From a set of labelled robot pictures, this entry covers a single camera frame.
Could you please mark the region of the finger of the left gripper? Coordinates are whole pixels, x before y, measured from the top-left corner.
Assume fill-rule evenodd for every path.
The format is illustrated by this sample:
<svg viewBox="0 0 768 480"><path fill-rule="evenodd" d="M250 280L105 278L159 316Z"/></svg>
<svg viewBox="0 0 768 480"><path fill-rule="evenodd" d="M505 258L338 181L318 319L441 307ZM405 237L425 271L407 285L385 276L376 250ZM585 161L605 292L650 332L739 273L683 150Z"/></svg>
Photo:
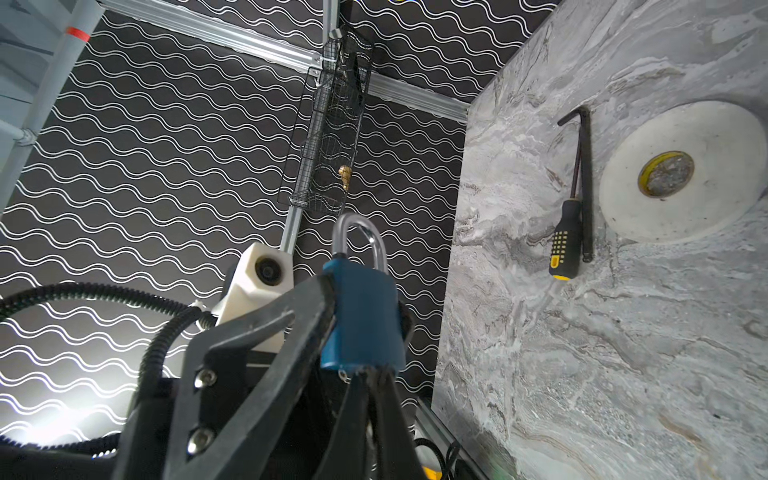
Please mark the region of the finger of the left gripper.
<svg viewBox="0 0 768 480"><path fill-rule="evenodd" d="M258 479L334 325L333 280L316 276L264 307L195 337L179 387L179 476ZM246 357L286 326L288 339L253 389Z"/></svg>

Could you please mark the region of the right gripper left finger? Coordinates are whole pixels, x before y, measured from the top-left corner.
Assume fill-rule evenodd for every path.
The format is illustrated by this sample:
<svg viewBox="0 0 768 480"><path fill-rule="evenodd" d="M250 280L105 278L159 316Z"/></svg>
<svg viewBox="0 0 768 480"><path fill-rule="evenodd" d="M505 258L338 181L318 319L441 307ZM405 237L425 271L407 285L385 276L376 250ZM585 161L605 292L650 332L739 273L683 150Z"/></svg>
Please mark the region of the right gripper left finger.
<svg viewBox="0 0 768 480"><path fill-rule="evenodd" d="M367 433L374 372L373 368L365 368L352 377L314 479L369 478Z"/></svg>

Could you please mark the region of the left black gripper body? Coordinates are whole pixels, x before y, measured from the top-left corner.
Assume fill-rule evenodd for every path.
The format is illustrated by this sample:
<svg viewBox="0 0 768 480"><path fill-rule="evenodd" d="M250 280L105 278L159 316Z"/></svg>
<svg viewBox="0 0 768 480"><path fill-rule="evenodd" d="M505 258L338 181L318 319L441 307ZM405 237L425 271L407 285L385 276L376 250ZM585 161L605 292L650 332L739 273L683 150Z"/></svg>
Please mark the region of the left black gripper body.
<svg viewBox="0 0 768 480"><path fill-rule="evenodd" d="M196 337L172 398L142 403L115 479L309 479L312 326L298 323L262 377L255 347L281 323L227 323Z"/></svg>

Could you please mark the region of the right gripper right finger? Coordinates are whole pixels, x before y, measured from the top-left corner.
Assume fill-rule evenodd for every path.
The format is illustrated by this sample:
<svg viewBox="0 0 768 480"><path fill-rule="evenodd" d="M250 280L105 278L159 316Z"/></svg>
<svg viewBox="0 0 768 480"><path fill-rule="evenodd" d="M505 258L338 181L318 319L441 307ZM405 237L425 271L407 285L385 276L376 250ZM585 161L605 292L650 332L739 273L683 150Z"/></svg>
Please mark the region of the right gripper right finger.
<svg viewBox="0 0 768 480"><path fill-rule="evenodd" d="M370 376L371 422L379 479L426 479L401 409L391 370Z"/></svg>

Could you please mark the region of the blue padlock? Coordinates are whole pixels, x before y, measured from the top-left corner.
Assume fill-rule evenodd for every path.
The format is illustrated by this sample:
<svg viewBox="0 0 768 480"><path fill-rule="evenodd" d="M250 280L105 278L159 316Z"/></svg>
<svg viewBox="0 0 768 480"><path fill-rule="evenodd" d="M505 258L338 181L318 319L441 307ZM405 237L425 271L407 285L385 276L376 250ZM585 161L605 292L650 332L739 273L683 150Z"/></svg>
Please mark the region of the blue padlock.
<svg viewBox="0 0 768 480"><path fill-rule="evenodd" d="M372 267L348 258L348 233L354 227L371 246ZM342 214L332 232L332 259L323 273L334 284L335 327L322 350L321 367L349 375L368 367L402 370L406 352L398 291L377 227L359 214Z"/></svg>

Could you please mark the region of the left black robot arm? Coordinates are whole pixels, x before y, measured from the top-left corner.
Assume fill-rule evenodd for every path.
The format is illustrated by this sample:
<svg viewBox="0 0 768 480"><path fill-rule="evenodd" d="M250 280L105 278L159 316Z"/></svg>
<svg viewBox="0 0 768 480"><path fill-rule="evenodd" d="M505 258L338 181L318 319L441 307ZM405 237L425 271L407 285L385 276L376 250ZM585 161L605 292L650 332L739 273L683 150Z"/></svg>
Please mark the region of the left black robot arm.
<svg viewBox="0 0 768 480"><path fill-rule="evenodd" d="M51 300L1 319L1 444L114 454L145 350L171 314Z"/></svg>

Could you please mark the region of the black hex key tool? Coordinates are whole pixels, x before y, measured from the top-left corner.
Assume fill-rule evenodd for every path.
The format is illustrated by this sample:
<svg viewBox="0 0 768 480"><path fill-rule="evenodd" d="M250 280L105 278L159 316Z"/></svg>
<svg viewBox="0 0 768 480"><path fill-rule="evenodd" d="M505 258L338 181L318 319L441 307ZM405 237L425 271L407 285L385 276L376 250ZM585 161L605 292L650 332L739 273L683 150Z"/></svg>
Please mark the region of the black hex key tool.
<svg viewBox="0 0 768 480"><path fill-rule="evenodd" d="M558 126L564 126L575 117L579 118L576 165L579 167L581 202L582 202L582 261L591 263L594 260L593 232L593 168L591 114L586 105L580 105L557 121Z"/></svg>

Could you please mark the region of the brass object in black basket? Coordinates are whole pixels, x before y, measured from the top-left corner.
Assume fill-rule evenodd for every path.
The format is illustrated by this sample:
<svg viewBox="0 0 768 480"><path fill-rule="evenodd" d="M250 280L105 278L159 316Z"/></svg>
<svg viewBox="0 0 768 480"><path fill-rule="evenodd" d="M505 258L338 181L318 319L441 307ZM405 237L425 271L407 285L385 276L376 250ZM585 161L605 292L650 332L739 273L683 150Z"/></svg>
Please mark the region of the brass object in black basket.
<svg viewBox="0 0 768 480"><path fill-rule="evenodd" d="M340 177L343 190L348 192L351 183L352 168L349 165L342 165L339 167L337 173Z"/></svg>

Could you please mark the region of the white tape roll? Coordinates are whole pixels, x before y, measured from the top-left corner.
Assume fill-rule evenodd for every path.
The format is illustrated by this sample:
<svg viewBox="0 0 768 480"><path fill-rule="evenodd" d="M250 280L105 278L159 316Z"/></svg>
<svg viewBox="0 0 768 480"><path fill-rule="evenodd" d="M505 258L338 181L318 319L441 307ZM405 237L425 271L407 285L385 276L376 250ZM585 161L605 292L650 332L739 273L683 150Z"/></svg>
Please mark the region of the white tape roll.
<svg viewBox="0 0 768 480"><path fill-rule="evenodd" d="M698 101L638 127L599 182L607 225L638 243L713 234L743 216L767 186L767 131L746 108Z"/></svg>

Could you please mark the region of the yellow black handled screwdriver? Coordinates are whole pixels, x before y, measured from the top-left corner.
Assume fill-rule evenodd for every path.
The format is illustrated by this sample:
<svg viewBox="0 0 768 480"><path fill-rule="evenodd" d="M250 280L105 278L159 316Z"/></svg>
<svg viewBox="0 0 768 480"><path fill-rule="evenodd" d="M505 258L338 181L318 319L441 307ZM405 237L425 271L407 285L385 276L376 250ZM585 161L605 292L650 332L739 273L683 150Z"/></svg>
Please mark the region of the yellow black handled screwdriver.
<svg viewBox="0 0 768 480"><path fill-rule="evenodd" d="M581 148L577 148L570 197L561 207L561 218L554 230L550 254L549 274L562 281L578 274L582 244L582 203L578 198L578 180L581 172Z"/></svg>

